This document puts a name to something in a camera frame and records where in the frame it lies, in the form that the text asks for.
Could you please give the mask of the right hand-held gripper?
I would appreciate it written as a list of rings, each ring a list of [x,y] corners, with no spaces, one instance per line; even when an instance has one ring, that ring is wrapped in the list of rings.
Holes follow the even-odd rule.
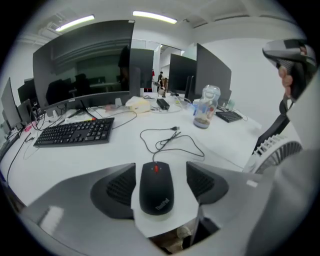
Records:
[[[279,39],[268,42],[262,53],[284,77],[291,77],[289,97],[296,101],[317,71],[313,48],[304,39]]]

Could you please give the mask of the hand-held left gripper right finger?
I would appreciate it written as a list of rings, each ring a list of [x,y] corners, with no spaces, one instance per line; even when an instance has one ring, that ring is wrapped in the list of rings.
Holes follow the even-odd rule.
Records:
[[[186,163],[186,180],[200,205],[214,204],[229,190],[229,184],[222,176],[190,161]]]

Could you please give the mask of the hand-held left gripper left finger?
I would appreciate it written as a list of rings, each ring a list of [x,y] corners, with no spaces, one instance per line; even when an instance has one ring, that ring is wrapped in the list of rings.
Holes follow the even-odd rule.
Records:
[[[117,165],[103,171],[103,177],[91,188],[92,203],[109,218],[133,220],[131,201],[136,187],[136,164]]]

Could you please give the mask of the black mouse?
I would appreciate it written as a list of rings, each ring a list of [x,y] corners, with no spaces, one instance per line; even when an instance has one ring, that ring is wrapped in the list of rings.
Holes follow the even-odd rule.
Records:
[[[174,206],[174,185],[167,163],[147,162],[142,166],[139,184],[141,210],[152,216],[169,213]]]

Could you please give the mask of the person's right hand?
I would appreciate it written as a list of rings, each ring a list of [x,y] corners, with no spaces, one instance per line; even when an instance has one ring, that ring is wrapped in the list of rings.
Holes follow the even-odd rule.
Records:
[[[291,98],[291,85],[293,78],[288,74],[287,69],[284,66],[280,66],[278,69],[278,75],[281,78],[282,86],[284,87],[284,93],[288,98]]]

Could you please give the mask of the black keyboard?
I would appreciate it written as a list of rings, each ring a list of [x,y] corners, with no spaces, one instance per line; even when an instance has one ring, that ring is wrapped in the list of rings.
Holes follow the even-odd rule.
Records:
[[[34,143],[36,148],[99,145],[109,142],[114,118],[86,120],[46,128]]]
[[[232,123],[243,119],[241,115],[233,111],[217,111],[215,115],[227,123]]]

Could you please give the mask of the clear plastic jar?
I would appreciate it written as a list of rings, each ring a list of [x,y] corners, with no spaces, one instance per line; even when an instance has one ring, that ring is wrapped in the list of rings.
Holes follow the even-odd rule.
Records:
[[[214,85],[206,85],[202,90],[202,96],[197,103],[193,124],[201,129],[207,129],[216,112],[220,98],[220,88]]]

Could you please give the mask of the white desk fan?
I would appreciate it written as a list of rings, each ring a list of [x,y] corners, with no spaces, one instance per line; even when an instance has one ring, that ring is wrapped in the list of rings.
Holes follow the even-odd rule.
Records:
[[[299,153],[302,149],[298,141],[280,134],[273,135],[256,147],[243,172],[263,174],[267,168],[280,165],[286,158]]]

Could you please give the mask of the black power adapter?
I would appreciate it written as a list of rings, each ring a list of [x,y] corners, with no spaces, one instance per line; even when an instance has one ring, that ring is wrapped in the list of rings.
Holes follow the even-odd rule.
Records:
[[[170,108],[170,105],[163,98],[158,98],[156,103],[162,110],[168,111]]]

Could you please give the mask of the cream plastic bag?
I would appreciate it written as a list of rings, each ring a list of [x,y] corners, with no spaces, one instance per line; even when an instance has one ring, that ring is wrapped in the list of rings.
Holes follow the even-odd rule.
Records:
[[[126,103],[125,107],[130,111],[134,111],[137,114],[146,113],[151,110],[151,104],[148,100],[133,96]]]

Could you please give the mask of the black mini computer box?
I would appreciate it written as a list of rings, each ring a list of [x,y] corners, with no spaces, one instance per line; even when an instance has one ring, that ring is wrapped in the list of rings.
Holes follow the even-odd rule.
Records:
[[[141,70],[139,67],[130,66],[129,69],[129,92],[133,97],[139,97],[141,88]]]

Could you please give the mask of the wide curved black monitor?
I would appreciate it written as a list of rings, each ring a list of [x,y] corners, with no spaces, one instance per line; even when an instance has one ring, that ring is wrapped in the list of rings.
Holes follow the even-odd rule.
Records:
[[[33,79],[41,110],[84,110],[128,101],[134,26],[132,20],[85,25],[35,51]]]

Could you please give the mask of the ceiling light tube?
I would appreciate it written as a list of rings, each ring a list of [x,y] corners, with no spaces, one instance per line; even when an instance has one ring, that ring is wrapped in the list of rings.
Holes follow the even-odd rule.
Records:
[[[164,15],[160,15],[160,14],[156,14],[156,13],[152,13],[152,12],[146,12],[146,11],[134,10],[132,12],[132,15],[135,17],[154,19],[154,20],[166,22],[166,23],[173,24],[173,25],[178,22],[174,18],[170,18],[170,17],[164,16]]]
[[[88,16],[73,20],[71,22],[68,22],[68,23],[56,28],[55,31],[56,32],[61,32],[61,31],[64,31],[66,29],[69,29],[69,28],[71,28],[73,26],[76,26],[76,25],[79,25],[79,24],[82,24],[82,23],[85,23],[85,22],[89,22],[89,21],[92,21],[94,19],[95,19],[95,16],[93,14],[91,14],[91,15],[88,15]]]

